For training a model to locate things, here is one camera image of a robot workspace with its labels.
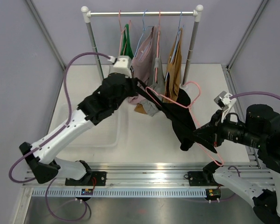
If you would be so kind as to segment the black tank top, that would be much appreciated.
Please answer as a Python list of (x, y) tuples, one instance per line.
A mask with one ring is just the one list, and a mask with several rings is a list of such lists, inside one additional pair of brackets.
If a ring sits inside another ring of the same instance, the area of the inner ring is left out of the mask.
[(137, 81), (138, 87), (136, 87), (136, 91), (138, 95), (143, 96), (171, 120), (174, 133), (181, 144), (180, 149), (182, 151), (188, 151), (195, 143), (192, 133), (196, 130), (196, 125), (189, 110), (175, 103), (162, 102), (151, 90), (144, 90), (144, 88), (147, 87), (144, 82), (140, 80)]

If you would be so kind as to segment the pink wire hanger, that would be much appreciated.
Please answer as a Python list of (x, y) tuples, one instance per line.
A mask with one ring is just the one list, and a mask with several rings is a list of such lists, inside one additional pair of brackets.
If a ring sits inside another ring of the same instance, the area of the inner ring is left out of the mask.
[[(196, 100), (201, 96), (201, 92), (202, 92), (202, 91), (201, 91), (201, 87), (199, 86), (198, 83), (196, 83), (196, 82), (194, 82), (194, 81), (188, 81), (185, 85), (182, 85), (182, 84), (181, 84), (181, 85), (180, 85), (180, 89), (184, 89), (184, 90), (187, 89), (187, 87), (188, 87), (189, 84), (194, 84), (194, 85), (198, 88), (199, 93), (198, 93), (198, 95), (195, 97), (195, 99), (194, 99), (188, 106), (184, 106), (184, 105), (182, 105), (182, 104), (180, 104), (180, 103), (177, 103), (176, 101), (173, 101), (172, 99), (170, 99), (170, 98), (168, 98), (168, 97), (166, 97), (166, 96), (164, 96), (164, 95), (162, 95), (162, 94), (157, 93), (155, 90), (153, 90), (153, 89), (150, 88), (150, 87), (146, 87), (146, 88), (145, 88), (145, 92), (146, 92), (150, 97), (152, 97), (152, 96), (150, 95), (150, 93), (148, 92), (148, 91), (151, 91), (152, 93), (156, 94), (157, 96), (161, 96), (161, 97), (163, 97), (164, 99), (170, 101), (171, 103), (174, 103), (174, 104), (178, 105), (178, 106), (181, 107), (181, 108), (188, 109), (190, 115), (192, 116), (192, 118), (193, 118), (193, 120), (194, 120), (194, 123), (195, 123), (196, 125), (198, 125), (198, 127), (201, 127), (200, 124), (199, 124), (199, 122), (196, 120), (196, 118), (195, 118), (193, 112), (191, 111), (192, 105), (193, 105), (193, 104), (196, 102)], [(220, 167), (222, 167), (222, 166), (224, 165), (224, 160), (223, 160), (223, 158), (221, 157), (220, 154), (217, 154), (218, 158), (219, 158), (220, 161), (221, 161), (221, 162), (218, 162), (218, 161), (216, 161), (216, 160), (206, 151), (205, 147), (203, 147), (202, 145), (200, 145), (200, 144), (198, 144), (198, 143), (197, 143), (197, 145), (212, 159), (212, 161), (213, 161), (216, 165), (218, 165), (218, 166), (220, 166)]]

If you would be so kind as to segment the grey tank top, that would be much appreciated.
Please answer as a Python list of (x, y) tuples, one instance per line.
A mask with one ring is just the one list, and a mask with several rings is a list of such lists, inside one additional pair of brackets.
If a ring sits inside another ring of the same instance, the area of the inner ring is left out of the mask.
[[(156, 96), (160, 101), (163, 100), (161, 95), (165, 93), (165, 79), (163, 74), (162, 62), (159, 57), (155, 58), (155, 62), (152, 66), (152, 72), (148, 80), (147, 90), (151, 96)], [(142, 114), (147, 114), (149, 116), (154, 116), (159, 112), (156, 102), (153, 100), (144, 99), (136, 107), (137, 112)]]

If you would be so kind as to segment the mauve pink tank top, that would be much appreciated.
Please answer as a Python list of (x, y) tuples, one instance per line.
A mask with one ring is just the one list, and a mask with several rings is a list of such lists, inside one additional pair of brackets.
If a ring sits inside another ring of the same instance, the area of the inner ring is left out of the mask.
[(156, 58), (158, 26), (151, 28), (150, 35), (140, 45), (138, 54), (132, 59), (133, 77), (141, 80), (146, 86)]

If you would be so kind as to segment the tan brown tank top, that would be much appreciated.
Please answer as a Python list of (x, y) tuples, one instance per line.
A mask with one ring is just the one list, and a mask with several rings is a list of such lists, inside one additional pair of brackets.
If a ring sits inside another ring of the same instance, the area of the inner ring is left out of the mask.
[[(182, 64), (182, 53), (181, 53), (181, 40), (178, 43), (176, 57), (172, 64), (167, 63), (166, 71), (163, 72), (165, 79), (165, 93), (164, 96), (177, 101), (179, 97), (180, 84), (181, 84), (181, 64)], [(170, 101), (163, 98), (162, 102), (171, 103)]]

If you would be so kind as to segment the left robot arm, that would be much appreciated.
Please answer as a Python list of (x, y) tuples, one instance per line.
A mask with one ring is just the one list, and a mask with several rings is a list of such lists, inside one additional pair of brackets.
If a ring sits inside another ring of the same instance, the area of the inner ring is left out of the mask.
[(81, 103), (70, 111), (70, 119), (60, 124), (42, 140), (22, 143), (19, 149), (39, 184), (56, 177), (69, 178), (85, 186), (91, 182), (92, 170), (83, 161), (67, 161), (57, 158), (66, 146), (82, 133), (92, 129), (110, 117), (123, 101), (137, 95), (137, 78), (112, 73)]

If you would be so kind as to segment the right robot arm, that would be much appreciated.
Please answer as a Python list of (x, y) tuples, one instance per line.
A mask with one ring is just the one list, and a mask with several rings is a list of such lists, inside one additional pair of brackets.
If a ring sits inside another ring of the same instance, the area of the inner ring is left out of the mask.
[(201, 173), (208, 185), (229, 188), (253, 208), (265, 224), (280, 224), (280, 114), (264, 104), (251, 105), (245, 121), (231, 121), (232, 113), (218, 110), (209, 123), (193, 132), (195, 142), (215, 152), (225, 140), (254, 148), (254, 155), (265, 165), (249, 168), (249, 175), (239, 177), (227, 166), (213, 161)]

